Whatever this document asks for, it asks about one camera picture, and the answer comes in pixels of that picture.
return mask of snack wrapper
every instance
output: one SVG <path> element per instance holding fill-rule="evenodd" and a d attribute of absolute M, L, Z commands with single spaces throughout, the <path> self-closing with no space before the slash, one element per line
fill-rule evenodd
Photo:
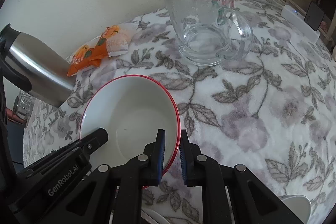
<path fill-rule="evenodd" d="M 68 76 L 99 67 L 105 57 L 113 57 L 128 51 L 128 45 L 136 33 L 137 27 L 131 23 L 122 23 L 107 27 L 105 32 L 82 45 L 70 56 L 71 64 Z"/>
<path fill-rule="evenodd" d="M 131 23 L 122 23 L 106 28 L 106 31 L 101 34 L 90 60 L 126 53 L 128 51 L 128 44 L 136 31 L 137 27 Z"/>

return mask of glass mug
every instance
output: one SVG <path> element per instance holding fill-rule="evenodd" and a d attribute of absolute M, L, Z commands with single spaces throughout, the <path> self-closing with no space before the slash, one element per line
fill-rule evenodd
<path fill-rule="evenodd" d="M 238 61 L 251 50 L 253 31 L 248 20 L 234 10 L 234 0 L 164 0 L 185 58 L 201 66 L 223 59 Z M 238 39 L 231 39 L 232 23 Z"/>

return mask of metal screw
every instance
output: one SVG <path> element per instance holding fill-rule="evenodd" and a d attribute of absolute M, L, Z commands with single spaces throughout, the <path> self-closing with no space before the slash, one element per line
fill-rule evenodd
<path fill-rule="evenodd" d="M 237 164 L 236 165 L 236 169 L 239 171 L 239 172 L 244 172 L 246 170 L 246 166 L 243 165 L 243 164 Z"/>
<path fill-rule="evenodd" d="M 102 173 L 106 172 L 108 169 L 109 169 L 109 166 L 106 164 L 102 164 L 98 167 L 98 171 Z"/>
<path fill-rule="evenodd" d="M 141 155 L 138 156 L 138 160 L 140 160 L 140 161 L 148 160 L 148 156 L 145 155 L 145 154 L 141 154 Z"/>
<path fill-rule="evenodd" d="M 197 160 L 198 161 L 206 161 L 207 160 L 207 156 L 206 155 L 198 155 L 197 156 Z"/>

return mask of floral tablecloth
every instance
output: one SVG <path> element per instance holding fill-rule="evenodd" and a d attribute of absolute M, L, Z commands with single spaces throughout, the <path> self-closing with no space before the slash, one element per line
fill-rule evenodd
<path fill-rule="evenodd" d="M 128 53 L 83 72 L 58 109 L 38 101 L 24 134 L 24 165 L 76 140 L 85 106 L 109 80 L 149 75 L 176 101 L 182 128 L 222 165 L 246 165 L 276 195 L 303 194 L 309 223 L 322 223 L 336 202 L 336 64 L 281 17 L 280 0 L 235 0 L 250 21 L 246 60 L 198 67 L 181 58 L 167 10 L 138 16 Z M 194 19 L 187 18 L 192 24 Z M 183 185 L 176 157 L 143 205 L 173 224 L 202 223 L 199 187 Z"/>

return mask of white power strip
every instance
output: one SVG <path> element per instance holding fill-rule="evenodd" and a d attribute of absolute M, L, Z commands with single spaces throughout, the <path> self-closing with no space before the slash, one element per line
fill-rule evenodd
<path fill-rule="evenodd" d="M 320 31 L 314 31 L 307 23 L 305 23 L 305 17 L 288 4 L 283 7 L 281 16 L 298 28 L 310 42 L 315 44 L 319 39 Z"/>

